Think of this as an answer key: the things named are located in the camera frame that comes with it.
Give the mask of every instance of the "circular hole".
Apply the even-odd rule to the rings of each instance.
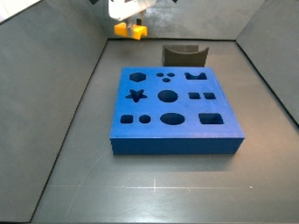
[[[184,123],[184,116],[176,113],[168,113],[161,115],[160,120],[169,125],[179,125]]]
[[[172,90],[164,90],[157,94],[161,102],[176,102],[179,95]]]
[[[163,82],[169,82],[171,80],[168,78],[163,78]]]
[[[175,76],[175,74],[173,74],[173,73],[168,73],[167,75],[168,75],[169,77],[173,77],[173,76]]]
[[[139,122],[140,123],[149,123],[151,122],[151,116],[149,115],[141,115],[139,117]]]

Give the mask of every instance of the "square hole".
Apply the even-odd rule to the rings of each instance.
[[[214,93],[203,93],[203,95],[204,95],[204,98],[206,98],[207,100],[215,100],[215,99],[216,99],[216,96],[215,96]]]
[[[199,114],[202,124],[223,124],[220,114]]]
[[[202,98],[199,93],[188,93],[188,95],[192,100],[199,100]]]
[[[132,115],[121,115],[120,122],[121,123],[132,123],[133,122],[133,116]]]

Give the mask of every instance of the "dark gray block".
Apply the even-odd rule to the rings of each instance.
[[[29,221],[107,42],[97,6],[41,1],[0,25],[0,221]]]
[[[165,67],[204,67],[210,48],[199,51],[196,45],[164,45],[163,65]]]
[[[299,1],[268,0],[238,37],[256,70],[299,123]]]

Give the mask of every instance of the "black object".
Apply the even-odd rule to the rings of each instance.
[[[136,21],[135,21],[135,24],[136,25],[143,25],[143,19],[141,18],[137,18]]]
[[[92,4],[95,4],[97,1],[99,1],[99,0],[89,0],[89,2],[91,2]]]
[[[163,65],[165,67],[204,67],[210,48],[199,52],[198,45],[164,45]]]

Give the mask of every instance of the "shape sorting board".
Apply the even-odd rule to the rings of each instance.
[[[109,134],[115,154],[232,154],[244,133],[207,67],[124,67]]]

